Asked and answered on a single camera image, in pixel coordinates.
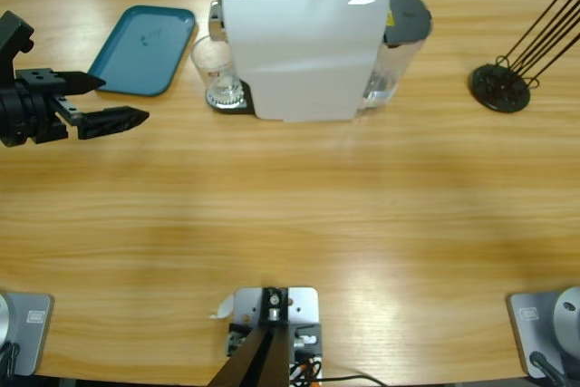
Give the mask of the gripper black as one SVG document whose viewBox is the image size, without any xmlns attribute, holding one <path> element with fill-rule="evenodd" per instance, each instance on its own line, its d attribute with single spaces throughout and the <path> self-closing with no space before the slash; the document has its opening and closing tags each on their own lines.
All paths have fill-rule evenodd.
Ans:
<svg viewBox="0 0 580 387">
<path fill-rule="evenodd" d="M 12 83 L 1 90 L 1 142 L 10 148 L 28 140 L 36 144 L 63 140 L 68 126 L 77 127 L 79 140 L 89 140 L 131 130 L 149 118 L 148 111 L 129 106 L 82 114 L 66 99 L 105 84 L 84 72 L 17 70 Z"/>
</svg>

